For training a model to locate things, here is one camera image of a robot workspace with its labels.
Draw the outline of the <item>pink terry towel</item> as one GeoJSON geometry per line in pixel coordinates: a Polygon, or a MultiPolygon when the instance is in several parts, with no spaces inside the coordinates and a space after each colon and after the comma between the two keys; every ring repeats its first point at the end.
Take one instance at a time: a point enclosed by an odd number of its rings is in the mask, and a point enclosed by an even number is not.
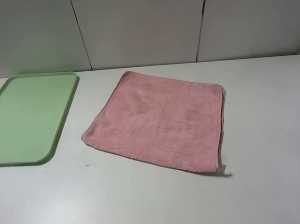
{"type": "Polygon", "coordinates": [[[225,89],[127,71],[82,135],[97,150],[195,173],[220,160],[225,89]]]}

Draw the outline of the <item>light green plastic tray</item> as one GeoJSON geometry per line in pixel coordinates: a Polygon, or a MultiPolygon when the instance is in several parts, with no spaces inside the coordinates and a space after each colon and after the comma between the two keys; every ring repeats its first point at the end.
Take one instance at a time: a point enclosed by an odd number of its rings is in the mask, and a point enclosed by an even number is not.
{"type": "Polygon", "coordinates": [[[0,88],[0,167],[45,163],[55,150],[79,77],[23,74],[0,88]]]}

